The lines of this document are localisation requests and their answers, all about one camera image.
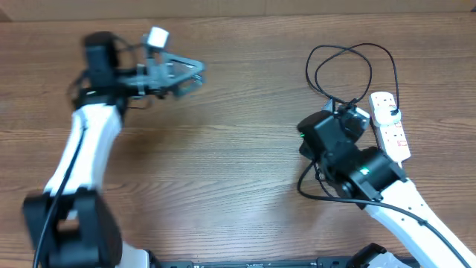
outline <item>outlet socket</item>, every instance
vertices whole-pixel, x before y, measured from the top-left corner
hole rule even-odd
[[[386,113],[395,109],[395,98],[389,92],[375,92],[369,97],[369,104],[371,110],[371,116],[375,124],[376,118],[382,118],[387,116]],[[391,122],[390,124],[375,124],[375,131],[377,139],[379,140],[379,147],[395,162],[403,162],[409,159],[410,148],[408,146],[407,137],[403,130],[403,125],[400,120],[397,122]]]

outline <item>wood grain surface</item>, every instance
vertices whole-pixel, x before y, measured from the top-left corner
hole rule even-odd
[[[202,262],[353,255],[370,242],[408,255],[355,205],[306,200],[295,190],[308,163],[295,126],[327,101],[306,84],[308,53],[320,44],[375,42],[396,59],[412,152],[405,169],[476,252],[474,14],[9,23],[0,24],[0,267],[30,266],[22,201],[60,160],[71,123],[65,88],[84,68],[81,37],[114,31],[138,41],[152,25],[170,31],[172,53],[207,63],[208,82],[192,96],[127,115],[105,197],[132,245],[161,260]],[[373,64],[370,91],[394,92],[387,55],[359,50]],[[333,52],[319,51],[312,66]],[[367,76],[366,63],[346,55],[319,79],[350,100]],[[371,131],[359,142],[374,144]],[[305,187],[321,192],[312,176]]]

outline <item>power cord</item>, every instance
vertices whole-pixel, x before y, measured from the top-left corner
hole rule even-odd
[[[329,170],[327,169],[327,165],[325,163],[324,157],[321,157],[321,159],[323,159],[323,161],[321,162],[321,170],[324,172],[324,175],[327,178],[332,178]],[[446,238],[436,228],[434,228],[430,223],[428,223],[428,221],[422,219],[421,217],[416,216],[415,214],[413,214],[411,212],[406,211],[405,209],[401,209],[401,208],[396,207],[394,205],[388,205],[388,204],[381,203],[381,202],[367,201],[367,200],[357,200],[357,199],[348,199],[348,198],[340,198],[340,197],[321,197],[321,196],[315,196],[315,195],[311,195],[311,194],[303,192],[301,190],[301,185],[303,183],[303,179],[308,174],[308,172],[311,170],[312,166],[315,167],[316,171],[318,170],[315,165],[316,165],[316,161],[315,160],[311,161],[311,163],[306,167],[306,169],[304,169],[303,173],[299,176],[299,180],[297,181],[297,192],[299,192],[299,194],[302,195],[303,197],[309,198],[311,200],[320,200],[320,201],[342,202],[342,203],[362,204],[362,205],[376,205],[376,206],[379,206],[379,207],[388,208],[388,209],[397,211],[399,213],[402,213],[406,216],[409,216],[410,218],[415,219],[418,222],[418,224],[420,224],[421,226],[425,226],[430,231],[432,231],[439,239],[441,239],[441,241],[449,248],[449,250],[451,252],[453,252],[453,254],[463,264],[464,267],[471,268],[471,266],[469,266],[469,264],[466,262],[466,260],[463,258],[463,256],[461,256],[461,254],[453,247],[453,245],[451,245],[451,243],[448,240],[446,240]],[[328,194],[329,192],[327,192],[327,190],[325,190],[325,187],[322,184],[320,179],[319,179],[319,182],[320,182],[321,187],[323,188],[323,190]]]
[[[340,46],[340,45],[318,45],[317,47],[315,47],[314,49],[312,49],[311,53],[309,54],[309,56],[307,57],[307,62],[306,62],[306,80],[307,80],[307,83],[313,88],[315,89],[317,92],[320,92],[321,94],[325,95],[326,97],[330,98],[331,100],[335,100],[339,103],[343,103],[343,104],[347,104],[347,105],[353,105],[353,104],[356,104],[358,103],[359,101],[361,101],[365,95],[367,94],[369,88],[370,88],[370,84],[372,83],[372,64],[370,64],[370,61],[360,52],[354,50],[354,48],[357,48],[359,46],[363,46],[363,45],[371,45],[371,46],[375,46],[377,48],[380,48],[382,50],[384,50],[388,56],[390,57],[390,61],[392,62],[392,66],[393,66],[393,75],[395,76],[395,88],[396,88],[396,108],[394,111],[392,111],[392,115],[395,115],[398,111],[399,111],[399,108],[400,108],[400,99],[399,99],[399,80],[398,80],[398,76],[397,76],[397,73],[396,73],[396,65],[395,65],[395,60],[393,59],[393,56],[392,54],[389,52],[389,50],[387,50],[386,48],[382,47],[381,45],[377,45],[377,44],[373,44],[373,43],[362,43],[362,44],[358,44],[358,45],[353,45],[349,48],[347,47],[344,47],[344,46]],[[339,51],[338,53],[332,55],[331,57],[328,57],[326,60],[324,60],[319,66],[318,68],[315,70],[315,73],[314,73],[314,81],[315,81],[315,85],[312,83],[311,79],[309,78],[309,71],[308,71],[308,68],[309,68],[309,61],[311,60],[311,57],[312,57],[312,54],[314,54],[314,51],[318,50],[319,48],[340,48],[341,51]],[[357,99],[353,99],[351,101],[345,101],[345,100],[342,100],[340,98],[337,98],[327,92],[325,92],[321,85],[319,85],[319,82],[318,82],[318,72],[319,72],[319,69],[321,69],[321,67],[326,64],[328,61],[332,60],[333,58],[339,56],[339,55],[342,55],[343,53],[345,52],[352,52],[354,54],[357,54],[359,55],[362,59],[365,60],[365,62],[367,62],[367,64],[369,65],[369,70],[370,70],[370,74],[369,74],[369,82],[367,84],[367,87],[365,88],[365,91],[364,91],[364,94],[362,94],[362,96],[360,98],[357,98]]]
[[[37,268],[39,266],[39,258],[42,252],[43,243],[45,242],[46,231],[48,227],[51,225],[51,221],[56,217],[58,202],[60,200],[60,197],[63,191],[65,190],[66,184],[68,183],[69,177],[71,176],[71,172],[73,171],[74,163],[76,162],[77,156],[80,154],[81,146],[83,145],[84,135],[86,133],[87,126],[86,126],[85,119],[82,118],[81,121],[82,121],[81,122],[82,126],[81,126],[80,140],[77,144],[76,150],[74,151],[74,155],[73,155],[73,158],[71,159],[71,163],[69,164],[68,169],[65,172],[65,176],[63,177],[61,185],[59,185],[57,194],[55,194],[53,198],[53,202],[51,203],[50,209],[48,210],[48,213],[46,214],[45,224],[43,225],[41,235],[39,236],[38,246],[35,251],[35,257],[33,259],[33,268]]]

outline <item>white robotic arm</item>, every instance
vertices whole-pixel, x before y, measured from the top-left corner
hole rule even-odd
[[[116,106],[105,103],[89,104],[74,111],[68,143],[56,172],[45,187],[45,192],[50,193],[52,197],[56,195],[84,127],[86,132],[83,144],[62,194],[74,194],[78,188],[101,192],[107,160],[112,144],[122,128],[121,121]]]
[[[202,84],[203,63],[165,52],[167,37],[168,32],[160,28],[152,28],[143,37],[147,66],[138,65],[137,69],[118,68],[115,41],[125,40],[109,32],[85,37],[88,69],[77,81],[68,143],[44,194],[27,197],[23,205],[36,248],[35,268],[40,262],[43,268],[160,267],[151,252],[122,241],[101,192],[129,99],[146,95],[162,99],[169,93],[178,98]],[[155,54],[161,62],[155,60]],[[86,78],[90,87],[82,88]],[[77,219],[78,228],[59,230],[58,223],[66,219]]]
[[[427,220],[460,253],[470,267],[476,267],[476,256],[436,216],[411,180],[394,182],[383,190],[382,196],[382,203],[405,209]],[[464,267],[435,233],[414,219],[374,205],[367,205],[364,210],[392,232],[423,267]]]

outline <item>robotic arm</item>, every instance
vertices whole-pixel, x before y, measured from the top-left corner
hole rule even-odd
[[[301,154],[319,163],[340,198],[311,196],[301,191],[300,184],[298,190],[317,200],[356,203],[389,229],[423,267],[476,267],[476,256],[428,207],[403,169],[376,147],[355,146],[369,123],[368,113],[354,106],[320,111],[301,121],[297,126],[303,137]]]
[[[160,267],[151,252],[122,241],[100,193],[109,152],[122,129],[129,99],[148,95],[162,99],[169,93],[181,97],[202,84],[203,63],[167,53],[167,37],[168,32],[160,28],[143,36],[147,65],[134,69],[118,68],[115,43],[123,42],[119,37],[98,32],[84,39],[88,68],[77,84],[68,143],[44,194],[24,201],[36,248],[35,267],[38,262],[43,268]],[[81,87],[85,78],[88,88]],[[181,86],[189,81],[188,87]],[[77,219],[78,228],[59,230],[58,224],[66,219]]]

